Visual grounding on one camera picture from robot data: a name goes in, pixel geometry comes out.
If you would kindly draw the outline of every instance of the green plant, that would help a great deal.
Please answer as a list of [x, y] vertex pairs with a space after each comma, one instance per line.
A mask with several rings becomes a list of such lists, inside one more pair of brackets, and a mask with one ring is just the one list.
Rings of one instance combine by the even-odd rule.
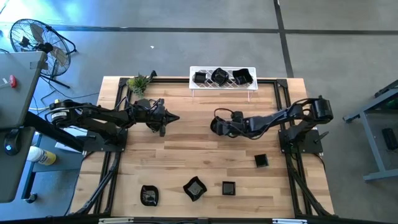
[[134, 78], [129, 78], [126, 82], [129, 89], [133, 94], [137, 95], [139, 98], [144, 97], [144, 91], [147, 88], [148, 83], [150, 82], [150, 78], [147, 76], [140, 75]]

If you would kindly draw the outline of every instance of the wooden tabletop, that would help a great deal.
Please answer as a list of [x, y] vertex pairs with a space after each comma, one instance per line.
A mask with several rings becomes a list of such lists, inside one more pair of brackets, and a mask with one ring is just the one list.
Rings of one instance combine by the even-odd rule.
[[[104, 77], [98, 98], [102, 107], [114, 107], [119, 78]], [[307, 97], [303, 79], [289, 78], [287, 81], [292, 102]], [[145, 98], [164, 98], [165, 107], [181, 118], [167, 125], [164, 138], [152, 133], [145, 124], [129, 129], [112, 216], [293, 217], [286, 163], [277, 137], [279, 126], [270, 128], [255, 141], [217, 136], [210, 130], [216, 108], [243, 111], [246, 117], [276, 112], [273, 86], [259, 84], [250, 103], [245, 91], [197, 90], [194, 99], [191, 95], [188, 83], [151, 83], [148, 86]], [[264, 153], [269, 166], [256, 168], [254, 155]], [[83, 162], [71, 212], [81, 208], [97, 187], [103, 157], [104, 153], [96, 152]], [[333, 213], [322, 163], [312, 154], [303, 154], [303, 163], [309, 189], [324, 208]], [[208, 189], [196, 202], [192, 202], [182, 188], [194, 176], [198, 176]], [[222, 181], [236, 183], [236, 196], [222, 195]], [[154, 185], [159, 189], [157, 207], [141, 204], [142, 185]], [[298, 194], [304, 211], [301, 191]]]

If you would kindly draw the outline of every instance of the white bottle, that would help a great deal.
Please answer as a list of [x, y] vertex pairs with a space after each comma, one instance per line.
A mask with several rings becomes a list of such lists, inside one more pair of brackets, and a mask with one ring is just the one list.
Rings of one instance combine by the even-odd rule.
[[52, 152], [31, 146], [26, 160], [49, 166], [55, 162], [56, 158], [57, 156]]

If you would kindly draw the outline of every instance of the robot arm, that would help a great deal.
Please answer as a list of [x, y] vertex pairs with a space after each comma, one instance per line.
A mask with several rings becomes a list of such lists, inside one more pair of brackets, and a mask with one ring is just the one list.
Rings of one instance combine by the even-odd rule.
[[180, 119], [169, 113], [164, 106], [164, 99], [158, 99], [151, 106], [150, 101], [141, 99], [134, 104], [128, 103], [124, 110], [116, 108], [109, 110], [91, 103], [77, 103], [65, 100], [50, 105], [52, 124], [58, 128], [76, 126], [98, 133], [106, 141], [117, 140], [118, 128], [130, 128], [136, 123], [146, 123], [153, 132], [159, 131], [160, 136], [165, 135], [167, 124]]
[[[306, 105], [310, 105], [310, 108], [303, 109]], [[232, 120], [225, 121], [216, 116], [217, 110], [230, 111]], [[330, 102], [323, 99], [322, 96], [299, 100], [293, 103], [291, 107], [270, 116], [244, 118], [241, 111], [231, 111], [224, 108], [218, 108], [217, 110], [215, 110], [215, 118], [210, 124], [210, 128], [214, 133], [231, 138], [244, 136], [253, 140], [259, 139], [270, 127], [301, 119], [300, 124], [289, 128], [289, 138], [295, 139], [299, 134], [305, 134], [317, 124], [325, 124], [333, 119]]]

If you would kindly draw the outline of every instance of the fan guard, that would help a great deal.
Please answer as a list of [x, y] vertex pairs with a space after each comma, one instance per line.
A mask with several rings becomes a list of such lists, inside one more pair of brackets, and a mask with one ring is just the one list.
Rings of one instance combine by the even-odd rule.
[[43, 51], [47, 54], [48, 69], [42, 69], [43, 75], [62, 75], [70, 66], [71, 52], [64, 37], [43, 22], [33, 19], [18, 20], [11, 27], [10, 40], [16, 52]]

